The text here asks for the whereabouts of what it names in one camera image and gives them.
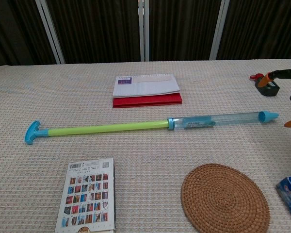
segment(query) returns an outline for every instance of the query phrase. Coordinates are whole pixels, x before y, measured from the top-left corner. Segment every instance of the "stack of notebooks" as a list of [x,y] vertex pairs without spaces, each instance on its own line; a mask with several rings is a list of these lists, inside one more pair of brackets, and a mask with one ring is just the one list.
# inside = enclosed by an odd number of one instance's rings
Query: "stack of notebooks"
[[116,77],[113,108],[182,104],[173,74]]

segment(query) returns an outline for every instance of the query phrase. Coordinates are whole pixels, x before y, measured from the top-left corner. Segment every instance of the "grid of images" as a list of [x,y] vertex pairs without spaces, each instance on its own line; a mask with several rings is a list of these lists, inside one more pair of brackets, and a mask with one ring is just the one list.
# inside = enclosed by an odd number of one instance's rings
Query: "grid of images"
[[70,178],[62,227],[108,221],[108,179],[108,173]]

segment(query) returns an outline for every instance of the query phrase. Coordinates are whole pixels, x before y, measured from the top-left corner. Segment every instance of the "curtain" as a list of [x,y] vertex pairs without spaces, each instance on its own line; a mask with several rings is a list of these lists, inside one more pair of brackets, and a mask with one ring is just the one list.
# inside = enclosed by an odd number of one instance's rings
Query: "curtain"
[[140,61],[137,0],[48,0],[66,63]]
[[33,0],[0,0],[0,66],[54,64]]
[[150,60],[208,60],[221,0],[150,0]]
[[218,60],[291,58],[291,0],[231,0]]

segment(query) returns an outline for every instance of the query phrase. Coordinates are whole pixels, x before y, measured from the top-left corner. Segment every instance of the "green plastic tube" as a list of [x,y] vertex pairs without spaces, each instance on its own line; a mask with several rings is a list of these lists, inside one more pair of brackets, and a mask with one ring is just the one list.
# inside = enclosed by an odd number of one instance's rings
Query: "green plastic tube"
[[157,129],[168,128],[168,120],[148,121],[139,123],[115,124],[115,125],[97,125],[86,127],[75,127],[65,129],[49,129],[48,136],[60,136],[83,133],[103,133],[125,130],[143,130],[143,129]]

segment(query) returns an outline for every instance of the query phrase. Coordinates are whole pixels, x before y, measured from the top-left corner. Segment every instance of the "water gun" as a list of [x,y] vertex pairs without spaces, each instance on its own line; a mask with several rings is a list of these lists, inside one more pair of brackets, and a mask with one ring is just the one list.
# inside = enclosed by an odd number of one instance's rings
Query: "water gun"
[[230,124],[245,124],[256,122],[267,123],[277,118],[278,116],[279,116],[278,113],[260,111],[254,113],[176,117],[159,121],[114,124],[114,125],[95,125],[62,129],[43,129],[43,130],[39,129],[40,122],[34,121],[26,132],[25,142],[27,144],[32,144],[33,140],[36,137],[52,137],[84,133],[103,133],[127,130],[158,129],[158,128],[166,128],[169,130],[174,129],[188,130],[193,128],[215,127]]

